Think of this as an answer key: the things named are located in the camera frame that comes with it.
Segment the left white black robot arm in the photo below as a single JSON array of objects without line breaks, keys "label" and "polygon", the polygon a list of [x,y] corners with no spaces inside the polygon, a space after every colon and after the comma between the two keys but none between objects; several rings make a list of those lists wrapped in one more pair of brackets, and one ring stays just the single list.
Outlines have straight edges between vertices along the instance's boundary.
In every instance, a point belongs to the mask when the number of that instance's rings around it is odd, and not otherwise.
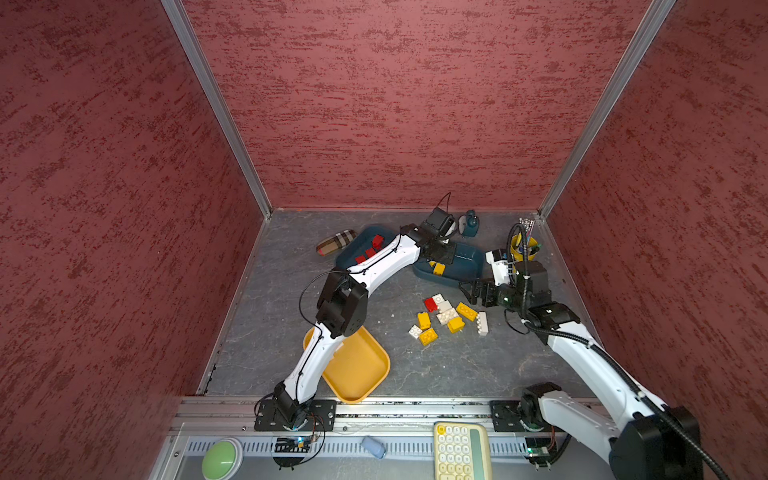
[{"label": "left white black robot arm", "polygon": [[308,404],[334,353],[363,326],[371,294],[419,260],[451,264],[456,252],[451,237],[457,231],[454,215],[436,207],[420,224],[402,226],[398,235],[362,263],[329,271],[317,301],[310,346],[273,391],[276,409],[289,427],[295,429],[306,419]]}]

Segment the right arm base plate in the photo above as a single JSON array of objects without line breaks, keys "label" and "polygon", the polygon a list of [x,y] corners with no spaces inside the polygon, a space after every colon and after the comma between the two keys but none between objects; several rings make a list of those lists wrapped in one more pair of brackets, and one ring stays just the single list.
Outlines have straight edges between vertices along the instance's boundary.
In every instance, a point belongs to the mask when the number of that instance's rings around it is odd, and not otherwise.
[{"label": "right arm base plate", "polygon": [[546,422],[539,399],[492,400],[489,402],[490,419],[495,432],[550,433],[556,427]]}]

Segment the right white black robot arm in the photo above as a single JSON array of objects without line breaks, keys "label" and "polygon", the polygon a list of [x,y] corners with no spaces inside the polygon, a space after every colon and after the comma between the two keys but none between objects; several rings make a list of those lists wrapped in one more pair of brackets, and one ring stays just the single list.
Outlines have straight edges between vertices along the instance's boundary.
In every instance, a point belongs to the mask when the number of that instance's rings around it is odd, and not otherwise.
[{"label": "right white black robot arm", "polygon": [[603,459],[617,479],[701,479],[707,455],[696,418],[670,407],[636,381],[589,333],[567,305],[552,298],[546,269],[536,261],[508,268],[509,279],[462,282],[472,305],[501,307],[578,374],[604,414],[544,382],[524,390],[515,418],[528,431],[555,428]]}]

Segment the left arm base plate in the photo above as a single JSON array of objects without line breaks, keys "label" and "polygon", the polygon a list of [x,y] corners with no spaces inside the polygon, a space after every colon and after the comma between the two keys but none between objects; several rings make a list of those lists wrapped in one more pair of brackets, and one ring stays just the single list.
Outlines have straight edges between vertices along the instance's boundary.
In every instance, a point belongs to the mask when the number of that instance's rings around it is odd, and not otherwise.
[{"label": "left arm base plate", "polygon": [[275,399],[261,401],[255,410],[256,432],[331,432],[334,429],[338,403],[320,399],[308,402],[286,417]]}]

